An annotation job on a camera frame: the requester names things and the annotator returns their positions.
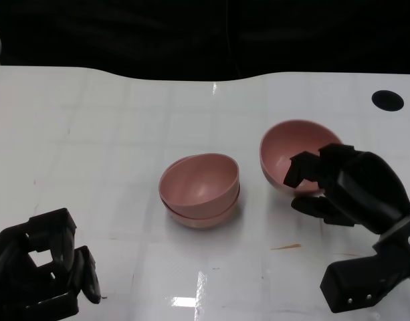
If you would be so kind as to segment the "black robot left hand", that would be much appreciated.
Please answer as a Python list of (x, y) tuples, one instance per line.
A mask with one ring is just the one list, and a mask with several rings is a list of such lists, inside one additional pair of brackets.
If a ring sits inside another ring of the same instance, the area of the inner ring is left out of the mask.
[(78, 294), (101, 301), (96, 262), (76, 247), (66, 208), (0, 233), (0, 320), (62, 320), (79, 312)]

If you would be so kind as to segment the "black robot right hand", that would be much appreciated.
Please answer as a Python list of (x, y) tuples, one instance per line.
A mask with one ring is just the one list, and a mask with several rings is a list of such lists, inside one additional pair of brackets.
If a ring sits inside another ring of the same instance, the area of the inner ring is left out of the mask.
[(345, 144), (328, 144), (318, 154), (301, 152), (291, 158), (284, 178), (288, 187), (316, 182), (320, 197), (297, 196), (293, 209), (326, 224), (356, 224), (381, 235), (410, 215), (407, 192), (396, 173), (378, 155)]

